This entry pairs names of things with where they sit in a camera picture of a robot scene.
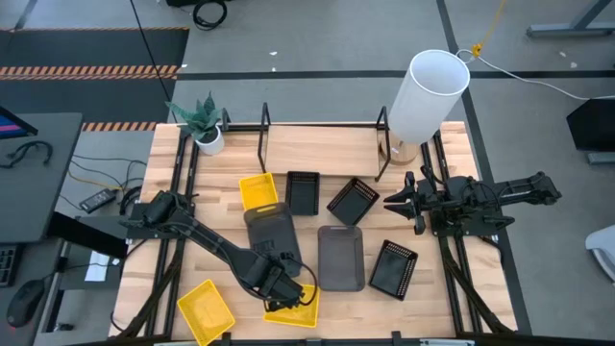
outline monitor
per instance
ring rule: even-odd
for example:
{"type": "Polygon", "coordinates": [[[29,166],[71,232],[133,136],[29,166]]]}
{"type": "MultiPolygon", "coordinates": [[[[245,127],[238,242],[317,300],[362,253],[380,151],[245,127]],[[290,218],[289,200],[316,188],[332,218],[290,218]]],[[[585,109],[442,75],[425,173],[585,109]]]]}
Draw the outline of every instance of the monitor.
{"type": "Polygon", "coordinates": [[[0,139],[35,136],[38,130],[0,106],[0,139]]]}

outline white cylinder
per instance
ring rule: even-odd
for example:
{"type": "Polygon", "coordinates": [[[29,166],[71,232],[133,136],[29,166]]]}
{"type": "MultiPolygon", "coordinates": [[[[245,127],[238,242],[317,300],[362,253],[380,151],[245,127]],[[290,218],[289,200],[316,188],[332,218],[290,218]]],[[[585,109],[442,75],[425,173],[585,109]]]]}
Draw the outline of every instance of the white cylinder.
{"type": "Polygon", "coordinates": [[[428,141],[468,84],[470,71],[455,55],[441,50],[417,54],[388,116],[391,132],[408,143],[428,141]]]}
{"type": "Polygon", "coordinates": [[[222,137],[220,127],[216,126],[215,128],[218,130],[218,137],[216,137],[213,142],[201,143],[198,140],[196,141],[196,144],[199,146],[201,151],[207,155],[216,155],[224,149],[224,137],[222,137]]]}

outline gray tray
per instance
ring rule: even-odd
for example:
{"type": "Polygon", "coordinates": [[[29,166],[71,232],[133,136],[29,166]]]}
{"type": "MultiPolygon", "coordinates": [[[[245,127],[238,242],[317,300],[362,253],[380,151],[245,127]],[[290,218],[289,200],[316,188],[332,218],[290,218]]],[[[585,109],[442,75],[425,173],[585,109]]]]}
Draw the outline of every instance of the gray tray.
{"type": "Polygon", "coordinates": [[[318,283],[328,291],[359,292],[365,287],[359,227],[323,226],[318,230],[318,283]]]}

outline yellow plastic basket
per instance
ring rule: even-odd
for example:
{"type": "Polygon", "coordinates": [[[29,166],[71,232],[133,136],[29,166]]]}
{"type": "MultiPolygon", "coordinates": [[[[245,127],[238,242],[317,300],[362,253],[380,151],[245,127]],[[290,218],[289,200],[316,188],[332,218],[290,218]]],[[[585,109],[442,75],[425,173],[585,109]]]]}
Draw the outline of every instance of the yellow plastic basket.
{"type": "MultiPolygon", "coordinates": [[[[304,293],[304,301],[311,299],[314,294],[313,284],[302,284],[304,293]]],[[[320,289],[316,293],[314,301],[308,306],[300,305],[293,309],[279,309],[275,312],[266,312],[262,317],[267,322],[282,323],[297,327],[316,328],[318,320],[318,303],[320,301],[320,289]]]]}
{"type": "Polygon", "coordinates": [[[278,203],[278,192],[271,173],[239,180],[239,190],[244,210],[278,203]]]}
{"type": "Polygon", "coordinates": [[[234,317],[211,280],[177,301],[199,346],[209,345],[234,324],[234,317]]]}

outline computer mouse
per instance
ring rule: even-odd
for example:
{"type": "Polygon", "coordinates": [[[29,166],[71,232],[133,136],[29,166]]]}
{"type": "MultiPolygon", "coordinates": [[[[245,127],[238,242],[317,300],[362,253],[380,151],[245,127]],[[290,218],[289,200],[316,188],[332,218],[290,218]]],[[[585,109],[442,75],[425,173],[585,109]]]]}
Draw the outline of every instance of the computer mouse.
{"type": "Polygon", "coordinates": [[[23,284],[9,303],[7,323],[15,328],[28,324],[35,315],[44,292],[45,282],[43,280],[30,280],[23,284]]]}

